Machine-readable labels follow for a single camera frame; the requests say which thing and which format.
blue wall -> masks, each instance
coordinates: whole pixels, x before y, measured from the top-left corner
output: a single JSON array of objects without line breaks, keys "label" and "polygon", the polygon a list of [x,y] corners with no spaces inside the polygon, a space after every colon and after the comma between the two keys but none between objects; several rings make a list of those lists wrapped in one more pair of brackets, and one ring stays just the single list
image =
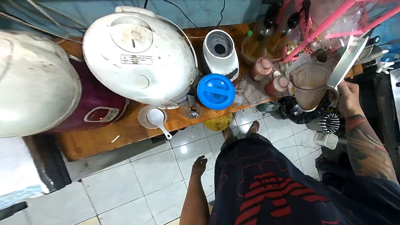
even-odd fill
[{"label": "blue wall", "polygon": [[[25,0],[11,1],[17,1],[29,7],[33,12],[38,12]],[[19,6],[10,3],[8,0],[2,0],[1,2],[0,7],[2,7],[2,11],[18,16],[48,31],[62,34],[62,31],[51,21],[40,18],[33,13],[26,13],[26,11],[21,10]],[[116,6],[128,5],[141,8],[144,6],[144,0],[41,0],[40,2],[49,8],[73,18],[85,26],[89,26],[96,19],[104,15],[113,13]],[[220,11],[223,7],[223,0],[171,0],[171,2],[178,5],[193,23],[199,27],[215,26],[220,20]],[[261,4],[261,0],[226,0],[225,10],[222,13],[223,19],[221,25],[254,22],[258,15],[265,13],[267,7],[268,6]],[[147,9],[168,18],[181,28],[194,27],[175,6],[163,0],[149,0]],[[73,25],[54,14],[50,13],[50,15],[54,16],[59,22]],[[0,20],[0,28],[27,30],[24,25],[5,19]],[[68,33],[79,34],[79,32],[72,29],[68,29]]]}]

warning label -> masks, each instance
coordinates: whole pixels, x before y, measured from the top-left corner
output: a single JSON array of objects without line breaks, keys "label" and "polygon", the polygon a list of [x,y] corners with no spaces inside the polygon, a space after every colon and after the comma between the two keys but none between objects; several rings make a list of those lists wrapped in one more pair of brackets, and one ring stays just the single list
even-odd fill
[{"label": "warning label", "polygon": [[120,57],[123,64],[153,64],[151,56],[121,55]]}]

checkered cloth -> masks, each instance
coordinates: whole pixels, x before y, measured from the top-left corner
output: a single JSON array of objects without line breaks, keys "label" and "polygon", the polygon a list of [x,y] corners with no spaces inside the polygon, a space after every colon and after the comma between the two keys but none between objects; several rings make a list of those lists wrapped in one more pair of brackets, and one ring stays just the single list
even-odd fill
[{"label": "checkered cloth", "polygon": [[[285,76],[286,68],[288,68],[292,63],[284,64],[282,61],[273,64],[272,68],[275,71],[279,71]],[[268,96],[265,93],[264,87],[272,80],[271,77],[266,77],[261,81],[254,81],[250,78],[249,74],[244,74],[242,80],[238,82],[235,86],[236,94],[243,97],[243,105],[258,105],[266,102],[270,97],[284,97],[293,95],[290,90],[292,90],[292,84],[290,83],[288,89],[284,92],[277,93],[274,96]]]}]

yellow plastic container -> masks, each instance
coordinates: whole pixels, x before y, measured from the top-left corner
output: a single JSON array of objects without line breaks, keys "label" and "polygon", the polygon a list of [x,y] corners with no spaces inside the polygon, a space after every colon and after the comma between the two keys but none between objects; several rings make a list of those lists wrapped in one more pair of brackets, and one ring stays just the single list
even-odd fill
[{"label": "yellow plastic container", "polygon": [[204,121],[203,124],[212,131],[222,131],[232,123],[232,113],[225,116],[220,116],[214,119]]}]

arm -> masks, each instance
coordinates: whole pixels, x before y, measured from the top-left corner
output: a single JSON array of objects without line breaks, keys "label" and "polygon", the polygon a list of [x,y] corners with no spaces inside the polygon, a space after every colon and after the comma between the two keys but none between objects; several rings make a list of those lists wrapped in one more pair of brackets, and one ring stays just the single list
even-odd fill
[{"label": "arm", "polygon": [[361,109],[358,85],[342,81],[338,88],[339,110],[346,118],[347,150],[354,173],[398,184],[389,154]]},{"label": "arm", "polygon": [[193,164],[189,179],[188,192],[180,216],[180,225],[206,225],[210,212],[206,194],[201,184],[201,175],[206,170],[207,159],[204,155],[197,158]]}]

